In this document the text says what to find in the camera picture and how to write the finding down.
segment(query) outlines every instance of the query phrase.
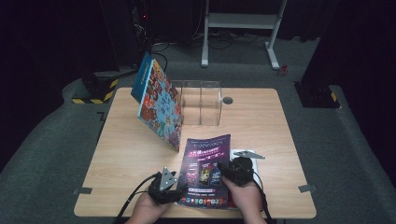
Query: wooden table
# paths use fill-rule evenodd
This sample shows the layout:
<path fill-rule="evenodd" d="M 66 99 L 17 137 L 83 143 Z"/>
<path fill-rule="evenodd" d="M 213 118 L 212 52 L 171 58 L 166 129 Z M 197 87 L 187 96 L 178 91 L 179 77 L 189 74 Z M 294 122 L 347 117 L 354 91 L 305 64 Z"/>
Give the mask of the wooden table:
<path fill-rule="evenodd" d="M 131 88 L 118 89 L 82 186 L 92 192 L 79 194 L 75 214 L 115 217 L 132 191 L 150 175 L 162 172 L 164 166 L 177 171 L 178 177 L 187 138 L 212 138 L 230 133 L 232 149 L 254 149 L 265 156 L 265 160 L 258 160 L 258 166 L 271 216 L 314 217 L 316 208 L 310 193 L 301 193 L 298 188 L 306 185 L 306 180 L 277 92 L 273 89 L 221 90 L 223 97 L 233 98 L 233 103 L 223 104 L 219 126 L 183 125 L 177 153 L 137 118 L 138 103 L 130 94 Z M 137 198 L 131 201 L 125 217 L 132 214 Z M 241 216 L 238 211 L 173 205 L 163 217 Z"/>

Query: wrist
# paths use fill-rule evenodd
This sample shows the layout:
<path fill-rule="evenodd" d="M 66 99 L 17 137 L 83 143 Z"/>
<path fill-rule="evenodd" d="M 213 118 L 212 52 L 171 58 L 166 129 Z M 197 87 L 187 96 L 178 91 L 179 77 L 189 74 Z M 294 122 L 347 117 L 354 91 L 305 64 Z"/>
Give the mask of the wrist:
<path fill-rule="evenodd" d="M 125 224 L 150 224 L 144 218 L 139 216 L 131 216 Z"/>
<path fill-rule="evenodd" d="M 260 211 L 244 211 L 242 217 L 246 224 L 263 224 L 266 223 Z"/>

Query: transparent box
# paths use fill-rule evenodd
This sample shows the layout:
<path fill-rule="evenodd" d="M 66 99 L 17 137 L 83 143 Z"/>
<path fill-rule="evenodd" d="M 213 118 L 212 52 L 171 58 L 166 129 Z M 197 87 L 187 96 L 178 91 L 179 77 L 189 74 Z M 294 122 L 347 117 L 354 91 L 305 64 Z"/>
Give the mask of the transparent box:
<path fill-rule="evenodd" d="M 175 80 L 182 124 L 218 126 L 221 115 L 219 81 Z"/>

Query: black stand base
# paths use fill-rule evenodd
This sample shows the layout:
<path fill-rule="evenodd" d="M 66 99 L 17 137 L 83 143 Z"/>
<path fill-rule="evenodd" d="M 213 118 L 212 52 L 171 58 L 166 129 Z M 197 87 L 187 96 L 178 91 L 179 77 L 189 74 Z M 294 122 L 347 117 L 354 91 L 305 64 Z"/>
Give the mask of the black stand base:
<path fill-rule="evenodd" d="M 105 104 L 113 96 L 118 81 L 118 79 L 97 79 L 93 89 L 86 88 L 87 83 L 84 83 L 85 86 L 82 85 L 80 88 L 82 91 L 72 98 L 73 103 L 79 105 Z"/>
<path fill-rule="evenodd" d="M 294 88 L 297 90 L 303 107 L 340 108 L 337 97 L 329 87 L 317 88 L 295 82 Z"/>

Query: metal bracket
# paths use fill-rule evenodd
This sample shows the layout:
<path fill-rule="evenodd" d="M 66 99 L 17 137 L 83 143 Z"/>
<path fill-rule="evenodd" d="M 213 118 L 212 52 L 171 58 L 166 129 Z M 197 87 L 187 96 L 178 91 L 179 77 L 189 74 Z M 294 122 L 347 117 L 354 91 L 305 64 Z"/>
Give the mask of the metal bracket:
<path fill-rule="evenodd" d="M 303 185 L 303 186 L 298 187 L 298 189 L 300 190 L 301 193 L 304 193 L 307 191 L 310 191 L 312 193 L 312 192 L 315 192 L 318 190 L 317 186 L 315 186 L 315 185 Z"/>
<path fill-rule="evenodd" d="M 171 187 L 177 182 L 172 173 L 168 171 L 168 168 L 163 167 L 163 176 L 161 177 L 160 191 Z"/>
<path fill-rule="evenodd" d="M 258 155 L 253 152 L 245 151 L 237 151 L 234 153 L 235 156 L 245 157 L 245 158 L 254 158 L 254 159 L 265 159 L 264 156 Z"/>
<path fill-rule="evenodd" d="M 81 189 L 74 189 L 73 194 L 74 195 L 79 195 L 79 194 L 91 194 L 92 189 L 91 188 L 81 188 Z"/>

